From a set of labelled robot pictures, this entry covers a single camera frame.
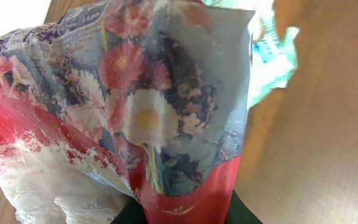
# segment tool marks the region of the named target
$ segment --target plastic bag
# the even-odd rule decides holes
[[[289,27],[283,40],[275,28],[273,0],[204,0],[209,6],[256,10],[249,24],[253,33],[252,68],[248,92],[248,108],[259,103],[274,88],[285,88],[298,67],[293,43],[299,28]]]
[[[126,194],[149,223],[222,223],[253,14],[105,1],[0,37],[0,185],[17,218],[94,223]]]

